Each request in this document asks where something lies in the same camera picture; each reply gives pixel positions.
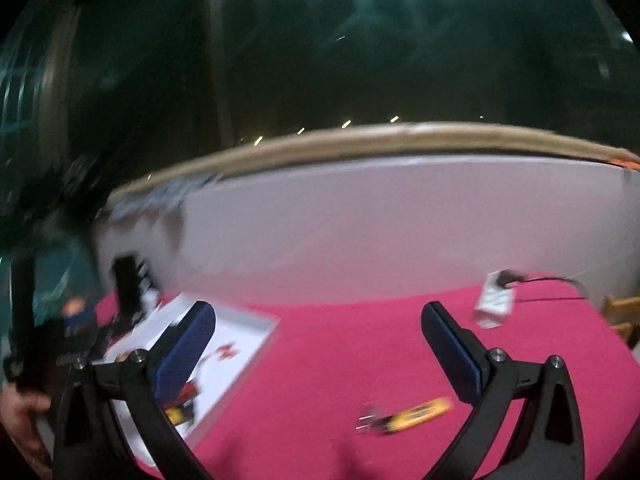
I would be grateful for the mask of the left hand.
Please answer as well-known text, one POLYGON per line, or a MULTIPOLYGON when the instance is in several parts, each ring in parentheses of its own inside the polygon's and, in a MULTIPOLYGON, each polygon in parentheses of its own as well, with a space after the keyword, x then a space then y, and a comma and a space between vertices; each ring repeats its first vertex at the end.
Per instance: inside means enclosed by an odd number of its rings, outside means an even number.
POLYGON ((51 479, 50 455, 37 428, 36 418, 49 411, 51 399, 40 392, 19 392, 5 384, 1 393, 1 423, 24 459, 41 479, 51 479))

